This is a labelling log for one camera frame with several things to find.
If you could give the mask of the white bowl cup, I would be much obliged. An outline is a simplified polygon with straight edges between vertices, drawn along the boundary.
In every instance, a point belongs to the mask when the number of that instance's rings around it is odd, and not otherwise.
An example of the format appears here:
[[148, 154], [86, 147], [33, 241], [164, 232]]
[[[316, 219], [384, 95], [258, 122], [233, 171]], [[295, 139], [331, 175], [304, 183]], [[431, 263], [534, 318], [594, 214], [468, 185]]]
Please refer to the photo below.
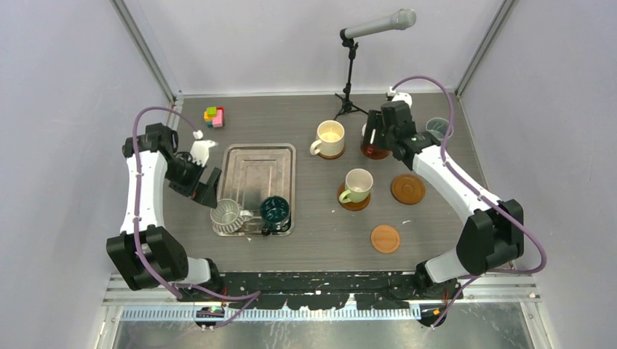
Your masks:
[[362, 127], [362, 141], [360, 150], [369, 159], [384, 159], [390, 155], [390, 151], [382, 150], [375, 145], [375, 135], [376, 130], [371, 129], [367, 132], [367, 125], [364, 124]]

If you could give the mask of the brown ridged wooden coaster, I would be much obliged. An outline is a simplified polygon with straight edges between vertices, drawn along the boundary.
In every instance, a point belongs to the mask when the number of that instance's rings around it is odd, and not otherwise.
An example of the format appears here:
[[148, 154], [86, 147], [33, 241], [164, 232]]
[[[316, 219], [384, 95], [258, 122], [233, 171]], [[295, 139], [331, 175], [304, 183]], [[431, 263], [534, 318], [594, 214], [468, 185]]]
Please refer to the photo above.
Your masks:
[[318, 153], [317, 155], [318, 155], [319, 157], [323, 158], [323, 159], [333, 160], [333, 159], [340, 158], [340, 157], [344, 154], [344, 151], [345, 151], [345, 150], [343, 149], [340, 153], [337, 153], [337, 154], [335, 154], [335, 155], [324, 155], [324, 154], [323, 154], [323, 153], [321, 153], [321, 152], [320, 152], [320, 153]]
[[373, 145], [361, 146], [360, 150], [364, 156], [373, 160], [385, 159], [391, 154], [391, 151], [381, 150]]
[[423, 200], [426, 188], [420, 177], [402, 174], [392, 180], [391, 194], [401, 204], [414, 205]]
[[347, 184], [341, 183], [337, 192], [337, 202], [349, 211], [361, 211], [365, 209], [371, 199], [372, 186], [366, 189], [360, 187], [348, 187]]

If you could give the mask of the grey ribbed mug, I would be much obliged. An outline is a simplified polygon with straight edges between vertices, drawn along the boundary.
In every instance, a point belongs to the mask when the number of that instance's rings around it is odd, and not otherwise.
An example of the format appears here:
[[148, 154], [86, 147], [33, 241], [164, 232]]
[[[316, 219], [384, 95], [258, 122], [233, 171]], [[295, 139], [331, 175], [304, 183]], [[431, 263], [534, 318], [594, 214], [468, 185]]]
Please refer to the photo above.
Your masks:
[[253, 217], [252, 211], [243, 209], [239, 203], [229, 198], [219, 200], [217, 207], [210, 210], [212, 229], [221, 236], [239, 231]]

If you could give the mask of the cream mug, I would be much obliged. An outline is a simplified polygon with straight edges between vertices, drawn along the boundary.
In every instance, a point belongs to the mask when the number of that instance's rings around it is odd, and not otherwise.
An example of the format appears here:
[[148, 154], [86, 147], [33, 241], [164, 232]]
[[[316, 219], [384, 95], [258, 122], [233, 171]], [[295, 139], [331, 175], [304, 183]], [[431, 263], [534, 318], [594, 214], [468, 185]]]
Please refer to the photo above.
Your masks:
[[323, 121], [317, 127], [316, 139], [310, 145], [309, 153], [312, 156], [318, 156], [318, 153], [324, 155], [335, 155], [345, 150], [345, 129], [338, 121], [327, 120]]

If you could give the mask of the light green cup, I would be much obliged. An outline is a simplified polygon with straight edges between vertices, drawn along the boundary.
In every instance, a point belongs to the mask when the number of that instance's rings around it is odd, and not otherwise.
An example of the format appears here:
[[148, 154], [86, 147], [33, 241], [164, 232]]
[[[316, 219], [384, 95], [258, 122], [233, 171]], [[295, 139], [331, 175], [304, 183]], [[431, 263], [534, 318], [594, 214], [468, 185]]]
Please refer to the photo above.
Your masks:
[[338, 201], [342, 204], [360, 203], [370, 195], [372, 187], [373, 176], [366, 169], [352, 169], [346, 175]]

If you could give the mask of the silver metal tray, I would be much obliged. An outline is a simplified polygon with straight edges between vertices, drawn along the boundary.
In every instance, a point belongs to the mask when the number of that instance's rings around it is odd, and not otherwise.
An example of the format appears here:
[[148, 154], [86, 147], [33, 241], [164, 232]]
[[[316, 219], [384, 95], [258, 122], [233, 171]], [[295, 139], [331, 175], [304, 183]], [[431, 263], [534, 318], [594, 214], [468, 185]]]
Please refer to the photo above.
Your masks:
[[223, 172], [218, 184], [218, 198], [232, 199], [253, 218], [235, 232], [214, 229], [219, 236], [259, 236], [263, 219], [259, 213], [262, 201], [281, 196], [290, 205], [290, 222], [272, 236], [287, 236], [294, 229], [296, 149], [290, 143], [233, 144], [223, 157]]

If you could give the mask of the grey-blue mug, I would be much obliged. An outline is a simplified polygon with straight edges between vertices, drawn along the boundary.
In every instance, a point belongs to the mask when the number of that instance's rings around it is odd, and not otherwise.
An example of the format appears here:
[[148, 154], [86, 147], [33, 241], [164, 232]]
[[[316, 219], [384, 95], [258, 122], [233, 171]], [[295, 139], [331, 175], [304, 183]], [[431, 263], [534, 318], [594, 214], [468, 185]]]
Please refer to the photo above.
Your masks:
[[450, 139], [454, 133], [448, 119], [432, 118], [426, 122], [426, 131], [442, 142], [445, 138]]

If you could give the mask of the dark green patterned mug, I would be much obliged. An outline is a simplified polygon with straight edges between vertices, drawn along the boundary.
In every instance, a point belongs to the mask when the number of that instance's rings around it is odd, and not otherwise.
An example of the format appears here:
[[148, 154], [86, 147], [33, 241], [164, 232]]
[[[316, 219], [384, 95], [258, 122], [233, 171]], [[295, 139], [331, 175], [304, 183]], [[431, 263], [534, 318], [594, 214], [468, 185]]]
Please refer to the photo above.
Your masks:
[[269, 196], [259, 206], [263, 219], [261, 233], [263, 236], [287, 232], [291, 225], [291, 208], [289, 202], [281, 196]]

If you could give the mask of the light wooden coaster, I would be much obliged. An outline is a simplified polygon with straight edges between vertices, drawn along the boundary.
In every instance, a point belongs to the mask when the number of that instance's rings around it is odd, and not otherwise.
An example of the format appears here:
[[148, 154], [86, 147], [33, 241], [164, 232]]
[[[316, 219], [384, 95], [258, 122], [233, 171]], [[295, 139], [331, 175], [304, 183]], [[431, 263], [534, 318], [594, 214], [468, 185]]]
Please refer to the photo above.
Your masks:
[[384, 254], [391, 254], [400, 246], [400, 235], [390, 225], [379, 225], [370, 234], [370, 241], [375, 250]]

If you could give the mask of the silver microphone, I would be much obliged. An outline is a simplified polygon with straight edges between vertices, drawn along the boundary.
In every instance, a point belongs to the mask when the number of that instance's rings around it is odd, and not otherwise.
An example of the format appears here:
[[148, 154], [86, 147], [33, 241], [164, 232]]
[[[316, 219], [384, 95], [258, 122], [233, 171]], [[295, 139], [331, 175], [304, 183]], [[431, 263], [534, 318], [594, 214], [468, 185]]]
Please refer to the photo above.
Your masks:
[[340, 31], [342, 40], [351, 40], [385, 31], [404, 31], [415, 25], [417, 13], [413, 9], [400, 9], [394, 14], [360, 25], [344, 28]]

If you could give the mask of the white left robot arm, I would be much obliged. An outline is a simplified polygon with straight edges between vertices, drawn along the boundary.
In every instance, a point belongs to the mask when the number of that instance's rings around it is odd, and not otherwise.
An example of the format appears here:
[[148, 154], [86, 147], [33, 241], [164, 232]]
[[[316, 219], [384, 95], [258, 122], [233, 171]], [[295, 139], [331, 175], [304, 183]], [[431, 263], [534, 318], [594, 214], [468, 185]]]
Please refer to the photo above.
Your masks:
[[131, 290], [151, 289], [164, 282], [195, 284], [206, 301], [222, 295], [223, 282], [210, 258], [189, 257], [165, 227], [163, 187], [198, 204], [215, 208], [221, 170], [214, 168], [207, 182], [202, 174], [217, 146], [196, 140], [190, 151], [178, 151], [178, 133], [161, 124], [148, 125], [142, 135], [127, 138], [122, 147], [130, 175], [126, 215], [118, 236], [109, 238], [106, 251]]

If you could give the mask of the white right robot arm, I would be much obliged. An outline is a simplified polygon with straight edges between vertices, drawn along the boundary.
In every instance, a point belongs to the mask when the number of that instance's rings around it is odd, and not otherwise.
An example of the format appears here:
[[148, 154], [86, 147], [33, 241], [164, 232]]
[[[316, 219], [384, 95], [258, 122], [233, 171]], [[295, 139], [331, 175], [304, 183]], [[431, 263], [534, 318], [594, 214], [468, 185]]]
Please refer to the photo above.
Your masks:
[[388, 101], [369, 111], [363, 142], [390, 151], [409, 170], [428, 181], [464, 223], [454, 248], [417, 264], [416, 291], [436, 297], [462, 276], [480, 276], [524, 253], [523, 209], [486, 191], [457, 165], [430, 132], [419, 132], [404, 101]]

